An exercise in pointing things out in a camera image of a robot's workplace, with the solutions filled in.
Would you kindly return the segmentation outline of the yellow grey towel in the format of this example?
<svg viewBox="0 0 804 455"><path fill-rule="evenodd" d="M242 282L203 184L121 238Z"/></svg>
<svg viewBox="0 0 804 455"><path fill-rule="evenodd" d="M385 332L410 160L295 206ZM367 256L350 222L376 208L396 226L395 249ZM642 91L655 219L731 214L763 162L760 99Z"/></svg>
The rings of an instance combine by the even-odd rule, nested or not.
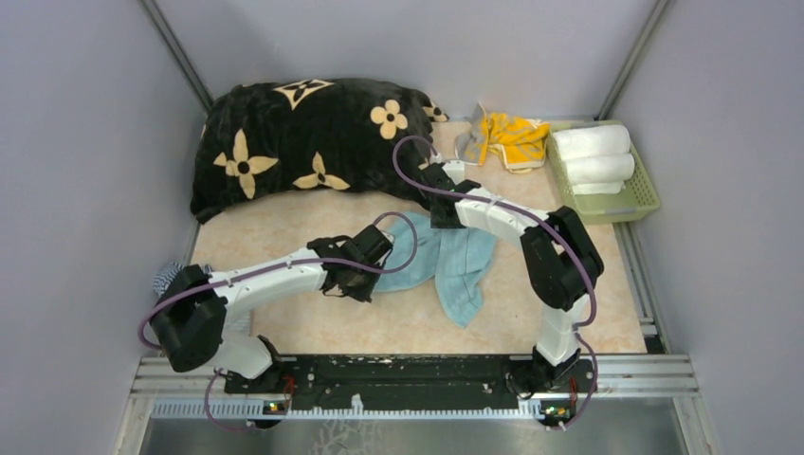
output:
<svg viewBox="0 0 804 455"><path fill-rule="evenodd" d="M480 103L470 119L470 129L455 139L456 157L466 164L483 166L496 156L510 173L530 173L547 158L550 123L486 110Z"/></svg>

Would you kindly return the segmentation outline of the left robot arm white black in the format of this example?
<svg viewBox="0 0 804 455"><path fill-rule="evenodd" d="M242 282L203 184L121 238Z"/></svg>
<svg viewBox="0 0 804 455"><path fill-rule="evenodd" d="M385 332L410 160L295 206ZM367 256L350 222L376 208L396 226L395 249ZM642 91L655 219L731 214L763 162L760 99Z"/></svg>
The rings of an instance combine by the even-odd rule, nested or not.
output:
<svg viewBox="0 0 804 455"><path fill-rule="evenodd" d="M161 279L147 321L177 373L216 367L237 373L259 391L277 390L284 367L265 337L234 324L274 300L333 291L367 302L393 250L393 236L369 225L353 237L320 238L278 260L226 272L194 264Z"/></svg>

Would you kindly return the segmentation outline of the light blue towel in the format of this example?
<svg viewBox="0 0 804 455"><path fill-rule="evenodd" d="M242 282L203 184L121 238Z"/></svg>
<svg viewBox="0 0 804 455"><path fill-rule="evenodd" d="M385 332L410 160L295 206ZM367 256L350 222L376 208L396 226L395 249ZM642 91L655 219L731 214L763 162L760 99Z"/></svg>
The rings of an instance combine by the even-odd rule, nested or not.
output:
<svg viewBox="0 0 804 455"><path fill-rule="evenodd" d="M407 212L410 220L386 227L393 237L393 250L376 292L397 292L433 280L438 299L455 325L466 328L484 306L480 282L493 261L497 238L473 227L438 229L426 215Z"/></svg>

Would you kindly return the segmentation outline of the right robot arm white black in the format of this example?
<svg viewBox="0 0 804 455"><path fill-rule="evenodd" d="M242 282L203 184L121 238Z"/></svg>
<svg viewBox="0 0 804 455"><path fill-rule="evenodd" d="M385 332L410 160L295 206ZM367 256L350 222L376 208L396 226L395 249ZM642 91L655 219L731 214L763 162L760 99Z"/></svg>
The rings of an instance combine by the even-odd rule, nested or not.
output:
<svg viewBox="0 0 804 455"><path fill-rule="evenodd" d="M456 183L442 164L426 166L415 185L445 227L481 229L520 248L529 282L546 307L532 364L510 381L526 391L559 390L579 360L579 328L597 316L594 289L604 270L579 215L569 207L529 209L477 182Z"/></svg>

